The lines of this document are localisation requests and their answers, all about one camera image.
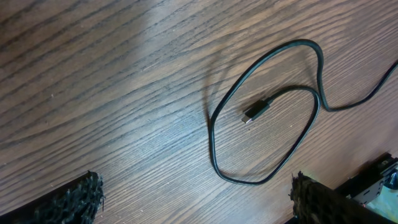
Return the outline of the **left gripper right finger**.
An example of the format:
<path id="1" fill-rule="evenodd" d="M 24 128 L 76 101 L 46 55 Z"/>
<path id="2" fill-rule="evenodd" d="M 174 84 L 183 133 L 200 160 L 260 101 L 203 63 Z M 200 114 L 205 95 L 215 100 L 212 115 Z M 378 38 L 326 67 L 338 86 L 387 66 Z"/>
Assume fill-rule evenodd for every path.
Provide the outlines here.
<path id="1" fill-rule="evenodd" d="M 302 172 L 292 178 L 290 199 L 299 224 L 394 224 Z"/>

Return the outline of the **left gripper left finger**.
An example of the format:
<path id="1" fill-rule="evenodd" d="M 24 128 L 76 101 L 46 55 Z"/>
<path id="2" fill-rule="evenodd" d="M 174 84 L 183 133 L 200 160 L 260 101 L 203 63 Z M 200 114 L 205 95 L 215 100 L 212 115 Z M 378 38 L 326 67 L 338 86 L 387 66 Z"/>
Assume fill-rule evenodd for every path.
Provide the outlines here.
<path id="1" fill-rule="evenodd" d="M 92 224 L 104 200 L 102 176 L 88 171 L 77 179 L 1 215 L 1 224 Z"/>

